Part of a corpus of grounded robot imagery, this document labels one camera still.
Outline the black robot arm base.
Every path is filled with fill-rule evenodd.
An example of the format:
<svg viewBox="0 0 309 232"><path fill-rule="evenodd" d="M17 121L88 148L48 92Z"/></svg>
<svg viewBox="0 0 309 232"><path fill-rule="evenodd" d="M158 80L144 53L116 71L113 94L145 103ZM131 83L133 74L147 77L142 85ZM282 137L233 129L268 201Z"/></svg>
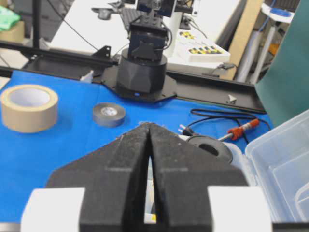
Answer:
<svg viewBox="0 0 309 232"><path fill-rule="evenodd" d="M175 10L174 0L139 0L143 14L130 22L129 47L123 49L118 65L106 68L101 83L118 96L158 102L177 96L177 82L167 75L167 57L172 32L163 22Z"/></svg>

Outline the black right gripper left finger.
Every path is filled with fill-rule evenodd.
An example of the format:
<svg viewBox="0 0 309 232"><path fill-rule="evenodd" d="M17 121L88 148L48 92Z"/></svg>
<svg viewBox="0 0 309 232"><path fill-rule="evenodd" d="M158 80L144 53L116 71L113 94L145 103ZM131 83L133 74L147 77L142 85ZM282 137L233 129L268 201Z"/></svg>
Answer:
<svg viewBox="0 0 309 232"><path fill-rule="evenodd" d="M136 232L143 224L150 124L54 170L46 188L84 187L82 232Z"/></svg>

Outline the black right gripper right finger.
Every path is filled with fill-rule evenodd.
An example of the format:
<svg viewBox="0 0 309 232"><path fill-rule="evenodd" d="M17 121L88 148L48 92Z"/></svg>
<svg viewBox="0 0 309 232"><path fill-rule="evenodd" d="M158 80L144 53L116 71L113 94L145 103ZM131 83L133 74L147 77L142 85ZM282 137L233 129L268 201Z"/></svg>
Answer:
<svg viewBox="0 0 309 232"><path fill-rule="evenodd" d="M212 230L209 186L247 186L242 171L149 124L157 223L167 232Z"/></svg>

